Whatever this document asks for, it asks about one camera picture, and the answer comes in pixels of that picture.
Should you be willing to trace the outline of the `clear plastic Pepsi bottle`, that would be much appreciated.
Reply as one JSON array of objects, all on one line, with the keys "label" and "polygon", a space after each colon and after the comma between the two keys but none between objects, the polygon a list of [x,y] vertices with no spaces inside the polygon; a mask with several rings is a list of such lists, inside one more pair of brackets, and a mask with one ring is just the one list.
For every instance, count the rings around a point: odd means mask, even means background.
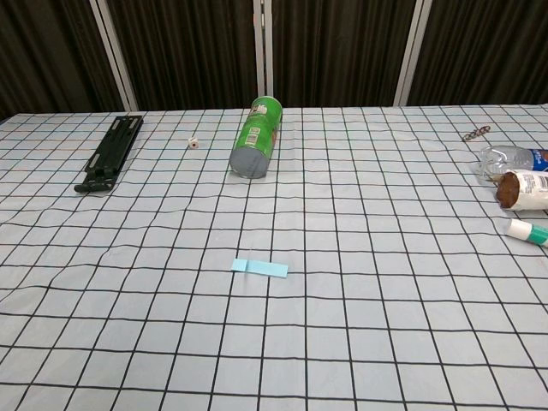
[{"label": "clear plastic Pepsi bottle", "polygon": [[548,172],[548,150],[519,146],[488,146],[479,152],[475,171],[483,180],[499,182],[510,170]]}]

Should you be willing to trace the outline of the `dark folding screen panel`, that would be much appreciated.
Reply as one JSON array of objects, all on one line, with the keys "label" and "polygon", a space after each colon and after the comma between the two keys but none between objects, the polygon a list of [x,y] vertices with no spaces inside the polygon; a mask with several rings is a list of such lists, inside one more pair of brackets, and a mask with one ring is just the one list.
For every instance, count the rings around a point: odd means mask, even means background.
[{"label": "dark folding screen panel", "polygon": [[548,0],[432,0],[408,104],[547,103]]},{"label": "dark folding screen panel", "polygon": [[141,110],[235,109],[258,95],[253,0],[106,0]]},{"label": "dark folding screen panel", "polygon": [[425,0],[263,0],[265,90],[284,107],[398,105]]},{"label": "dark folding screen panel", "polygon": [[0,121],[137,108],[106,0],[0,0]]}]

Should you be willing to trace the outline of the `white green glue stick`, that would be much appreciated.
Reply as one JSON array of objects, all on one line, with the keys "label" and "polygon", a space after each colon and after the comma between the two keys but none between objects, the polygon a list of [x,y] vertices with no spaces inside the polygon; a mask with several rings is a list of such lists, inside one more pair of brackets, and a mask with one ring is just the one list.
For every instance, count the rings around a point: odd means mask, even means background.
[{"label": "white green glue stick", "polygon": [[548,228],[518,219],[511,219],[506,234],[515,239],[548,248]]}]

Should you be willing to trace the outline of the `white snack packet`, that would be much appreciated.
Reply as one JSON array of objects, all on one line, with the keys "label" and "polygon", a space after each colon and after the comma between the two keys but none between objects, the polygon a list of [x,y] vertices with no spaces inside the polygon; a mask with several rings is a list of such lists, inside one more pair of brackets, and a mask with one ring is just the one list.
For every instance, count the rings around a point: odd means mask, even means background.
[{"label": "white snack packet", "polygon": [[496,199],[511,211],[548,210],[548,172],[510,170],[497,185]]}]

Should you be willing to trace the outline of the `checked white tablecloth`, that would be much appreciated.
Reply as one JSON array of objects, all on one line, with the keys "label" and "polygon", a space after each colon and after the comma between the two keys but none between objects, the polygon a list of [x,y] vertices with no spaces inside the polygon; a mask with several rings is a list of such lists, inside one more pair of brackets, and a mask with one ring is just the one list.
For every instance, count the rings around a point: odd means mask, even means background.
[{"label": "checked white tablecloth", "polygon": [[548,249],[474,171],[548,104],[287,109],[258,180],[245,117],[149,111],[84,196],[114,114],[0,123],[0,411],[548,411]]}]

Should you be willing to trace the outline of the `green chips can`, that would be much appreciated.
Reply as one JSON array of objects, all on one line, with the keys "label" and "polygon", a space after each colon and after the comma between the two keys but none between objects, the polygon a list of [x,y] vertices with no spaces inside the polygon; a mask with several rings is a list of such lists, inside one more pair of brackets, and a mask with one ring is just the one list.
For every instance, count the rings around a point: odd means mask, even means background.
[{"label": "green chips can", "polygon": [[229,156],[231,169],[249,179],[264,177],[271,161],[283,107],[272,96],[256,98]]}]

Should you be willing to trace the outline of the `black folded stand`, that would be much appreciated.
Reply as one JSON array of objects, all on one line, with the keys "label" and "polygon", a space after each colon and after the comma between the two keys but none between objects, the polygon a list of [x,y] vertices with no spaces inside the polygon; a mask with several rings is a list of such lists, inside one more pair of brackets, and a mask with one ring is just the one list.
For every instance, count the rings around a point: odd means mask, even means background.
[{"label": "black folded stand", "polygon": [[86,163],[86,177],[74,186],[76,193],[108,192],[122,167],[143,124],[143,116],[117,116],[94,154]]}]

